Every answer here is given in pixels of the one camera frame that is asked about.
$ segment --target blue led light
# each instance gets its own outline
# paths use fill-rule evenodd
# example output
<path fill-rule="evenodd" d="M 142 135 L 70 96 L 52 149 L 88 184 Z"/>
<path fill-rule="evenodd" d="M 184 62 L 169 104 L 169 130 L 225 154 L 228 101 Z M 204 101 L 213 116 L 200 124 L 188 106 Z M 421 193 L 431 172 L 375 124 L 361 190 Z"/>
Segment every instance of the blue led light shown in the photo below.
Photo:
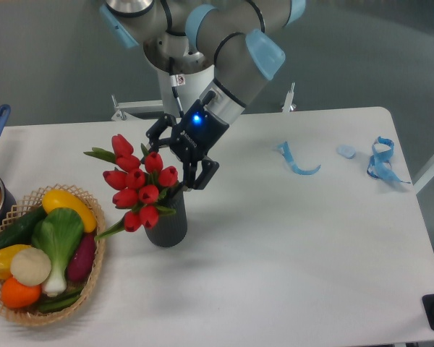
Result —
<path fill-rule="evenodd" d="M 201 118 L 200 114 L 195 113 L 193 115 L 193 124 L 194 125 L 201 125 L 203 122 L 203 119 Z"/>

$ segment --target red tulip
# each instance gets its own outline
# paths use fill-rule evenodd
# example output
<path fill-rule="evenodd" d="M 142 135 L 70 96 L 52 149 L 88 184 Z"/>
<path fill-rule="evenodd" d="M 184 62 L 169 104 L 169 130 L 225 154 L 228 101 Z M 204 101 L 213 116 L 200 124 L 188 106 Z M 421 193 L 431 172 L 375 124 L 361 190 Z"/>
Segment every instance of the red tulip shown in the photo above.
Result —
<path fill-rule="evenodd" d="M 179 172 L 175 167 L 169 166 L 161 171 L 159 174 L 158 182 L 163 187 L 172 187 L 179 177 Z"/>
<path fill-rule="evenodd" d="M 145 158 L 145 168 L 148 173 L 153 171 L 161 172 L 164 167 L 162 158 L 157 152 L 151 152 L 148 157 Z"/>
<path fill-rule="evenodd" d="M 124 228 L 126 231 L 133 233 L 134 231 L 137 231 L 138 228 L 141 226 L 142 226 L 142 222 L 140 220 L 139 213 L 133 213 L 132 211 L 129 211 L 125 214 Z"/>
<path fill-rule="evenodd" d="M 146 205 L 140 210 L 140 220 L 145 228 L 153 228 L 159 221 L 159 212 L 156 207 Z"/>
<path fill-rule="evenodd" d="M 104 180 L 116 190 L 123 190 L 127 186 L 126 176 L 125 172 L 118 170 L 103 172 Z"/>
<path fill-rule="evenodd" d="M 159 189 L 157 186 L 149 184 L 140 189 L 138 192 L 138 197 L 144 204 L 153 204 L 154 202 L 158 201 Z"/>
<path fill-rule="evenodd" d="M 133 146 L 120 134 L 111 138 L 114 154 L 116 157 L 120 155 L 131 155 L 133 153 Z"/>
<path fill-rule="evenodd" d="M 141 168 L 129 171 L 125 179 L 127 187 L 130 189 L 139 189 L 145 185 L 146 176 Z"/>
<path fill-rule="evenodd" d="M 113 196 L 113 204 L 118 208 L 132 207 L 138 202 L 137 191 L 133 189 L 123 189 Z"/>
<path fill-rule="evenodd" d="M 140 159 L 131 154 L 120 155 L 116 158 L 116 164 L 119 165 L 122 170 L 130 172 L 140 167 Z"/>

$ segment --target yellow bell pepper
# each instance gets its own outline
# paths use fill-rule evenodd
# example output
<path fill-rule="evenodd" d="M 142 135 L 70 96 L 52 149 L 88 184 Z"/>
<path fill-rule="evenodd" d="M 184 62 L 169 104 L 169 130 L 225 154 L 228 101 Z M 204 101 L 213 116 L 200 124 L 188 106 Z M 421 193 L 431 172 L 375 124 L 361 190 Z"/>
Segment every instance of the yellow bell pepper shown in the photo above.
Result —
<path fill-rule="evenodd" d="M 45 193 L 42 198 L 42 206 L 47 214 L 57 208 L 71 208 L 82 219 L 85 233 L 91 233 L 96 228 L 96 219 L 90 208 L 81 199 L 65 190 L 52 189 Z"/>
<path fill-rule="evenodd" d="M 28 244 L 15 244 L 3 249 L 0 249 L 0 280 L 6 280 L 12 277 L 9 271 L 13 257 L 16 253 L 21 252 L 23 249 L 30 248 Z"/>

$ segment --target gray floor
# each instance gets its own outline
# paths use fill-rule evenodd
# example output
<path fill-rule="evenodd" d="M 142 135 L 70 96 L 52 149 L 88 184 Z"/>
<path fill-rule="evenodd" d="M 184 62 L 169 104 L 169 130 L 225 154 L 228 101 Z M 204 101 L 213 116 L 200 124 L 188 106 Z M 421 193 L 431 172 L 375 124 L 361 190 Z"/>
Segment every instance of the gray floor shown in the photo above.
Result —
<path fill-rule="evenodd" d="M 286 63 L 247 112 L 279 111 L 292 81 L 301 111 L 385 107 L 414 177 L 434 153 L 434 0 L 307 2 L 302 19 L 272 36 Z M 99 4 L 0 1 L 9 125 L 107 121 L 112 93 L 119 102 L 159 99 L 142 51 L 117 44 Z M 434 246 L 434 180 L 419 201 Z"/>

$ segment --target bouquet of tulips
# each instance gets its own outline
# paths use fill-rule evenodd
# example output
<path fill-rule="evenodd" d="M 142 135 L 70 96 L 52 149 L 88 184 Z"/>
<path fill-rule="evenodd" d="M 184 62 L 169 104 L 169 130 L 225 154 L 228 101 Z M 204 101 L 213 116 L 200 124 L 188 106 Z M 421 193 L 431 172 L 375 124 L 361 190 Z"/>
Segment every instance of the bouquet of tulips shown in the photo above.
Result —
<path fill-rule="evenodd" d="M 119 168 L 104 171 L 103 177 L 109 186 L 118 192 L 113 196 L 116 208 L 127 209 L 124 217 L 107 229 L 96 239 L 102 239 L 120 231 L 133 232 L 141 226 L 153 228 L 162 215 L 175 213 L 166 206 L 169 192 L 178 182 L 178 171 L 175 167 L 163 168 L 159 153 L 149 153 L 142 144 L 143 159 L 133 152 L 133 146 L 120 134 L 111 139 L 114 152 L 93 147 L 91 152 L 84 152 L 94 158 L 116 164 Z"/>

